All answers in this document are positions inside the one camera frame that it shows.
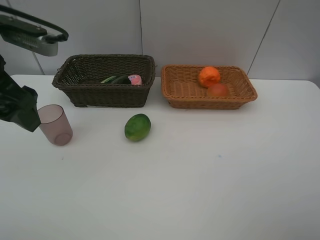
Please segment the black covered left robot arm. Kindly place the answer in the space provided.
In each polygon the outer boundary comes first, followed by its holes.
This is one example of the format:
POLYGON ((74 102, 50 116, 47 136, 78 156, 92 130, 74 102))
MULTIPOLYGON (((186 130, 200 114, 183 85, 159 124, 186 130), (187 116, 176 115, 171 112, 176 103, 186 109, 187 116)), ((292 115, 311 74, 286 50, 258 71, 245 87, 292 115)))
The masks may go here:
POLYGON ((37 111, 37 92, 20 87, 5 71, 5 60, 0 58, 0 119, 15 123, 34 132, 41 124, 37 111))

